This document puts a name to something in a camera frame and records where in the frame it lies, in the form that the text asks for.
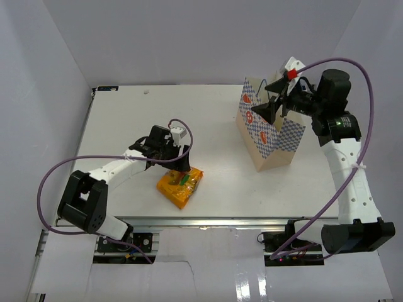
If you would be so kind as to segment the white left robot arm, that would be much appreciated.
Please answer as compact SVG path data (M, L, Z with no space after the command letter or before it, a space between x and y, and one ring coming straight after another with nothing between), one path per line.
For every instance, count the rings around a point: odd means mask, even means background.
M108 214L108 195L136 174L158 164L168 170L188 172L191 144L181 143L192 133L186 125L164 128L154 125L148 136L129 146L123 155L89 172L74 171L67 182L57 209L59 218L88 234L111 238L120 251L133 244L132 227Z

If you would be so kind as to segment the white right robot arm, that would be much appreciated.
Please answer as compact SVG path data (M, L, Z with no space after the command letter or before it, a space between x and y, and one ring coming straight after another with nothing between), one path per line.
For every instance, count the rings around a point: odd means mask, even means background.
M329 255L373 252L395 235L394 224L383 220L370 192L363 165L368 141L361 139L358 120L346 110L350 89L349 74L341 70L325 70L318 87L291 70L265 87L274 94L267 103L252 107L270 124L279 109L311 117L336 188L330 202L338 204L338 222L320 221L326 207L311 218L290 220L272 259L298 251L307 242L321 245Z

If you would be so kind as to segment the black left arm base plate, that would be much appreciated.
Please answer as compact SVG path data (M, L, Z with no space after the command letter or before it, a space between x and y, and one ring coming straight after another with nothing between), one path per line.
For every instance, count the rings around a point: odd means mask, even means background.
M153 255L152 233L140 232L131 233L128 243L116 243L108 237L99 237L93 262L95 264L153 264L155 255Z

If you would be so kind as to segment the orange gummy candy bag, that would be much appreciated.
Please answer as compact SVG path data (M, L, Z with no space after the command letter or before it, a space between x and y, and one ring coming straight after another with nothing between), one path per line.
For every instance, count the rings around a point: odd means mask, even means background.
M177 208L183 209L196 191L203 171L192 167L188 172L167 171L157 183L157 190Z

